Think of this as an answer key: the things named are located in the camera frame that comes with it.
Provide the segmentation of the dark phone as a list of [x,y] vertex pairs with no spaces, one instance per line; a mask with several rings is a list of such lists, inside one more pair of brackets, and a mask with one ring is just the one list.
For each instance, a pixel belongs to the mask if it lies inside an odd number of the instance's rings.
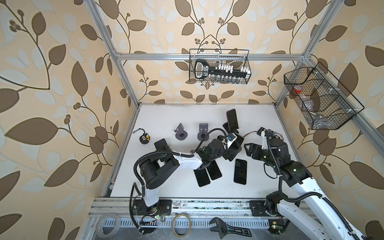
[[207,186],[211,183],[210,177],[206,169],[194,170],[194,174],[198,182],[198,186],[200,188]]

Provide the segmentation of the green-cased phone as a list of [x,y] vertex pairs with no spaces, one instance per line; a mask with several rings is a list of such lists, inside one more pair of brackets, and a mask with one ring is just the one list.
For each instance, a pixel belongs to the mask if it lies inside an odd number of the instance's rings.
[[235,136],[235,138],[234,138],[229,149],[232,151],[232,153],[238,154],[242,150],[242,144],[244,141],[244,137],[240,136],[237,133],[233,133],[233,135]]

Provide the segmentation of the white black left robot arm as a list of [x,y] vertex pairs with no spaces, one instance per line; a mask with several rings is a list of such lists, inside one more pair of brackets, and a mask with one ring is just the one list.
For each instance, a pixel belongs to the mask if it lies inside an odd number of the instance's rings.
[[232,161],[241,151],[244,137],[238,132],[226,133],[221,128],[214,128],[204,134],[199,145],[190,154],[172,151],[165,139],[156,142],[156,150],[140,157],[134,164],[133,171],[141,185],[137,190],[148,208],[159,203],[158,188],[178,169],[200,171],[206,169],[221,157]]

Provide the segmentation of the silver-edged black phone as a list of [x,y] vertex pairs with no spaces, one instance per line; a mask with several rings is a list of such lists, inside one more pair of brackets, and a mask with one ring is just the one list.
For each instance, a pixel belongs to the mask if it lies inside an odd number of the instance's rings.
[[216,180],[222,177],[222,173],[216,161],[212,161],[207,167],[207,171],[211,180]]

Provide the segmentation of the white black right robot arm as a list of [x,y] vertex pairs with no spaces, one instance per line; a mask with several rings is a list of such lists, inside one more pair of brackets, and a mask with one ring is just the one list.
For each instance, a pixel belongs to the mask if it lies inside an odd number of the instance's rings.
[[287,218],[311,240],[366,240],[327,198],[309,170],[293,161],[281,134],[260,128],[262,144],[245,144],[247,156],[262,161],[277,175],[278,190],[267,195],[269,216]]

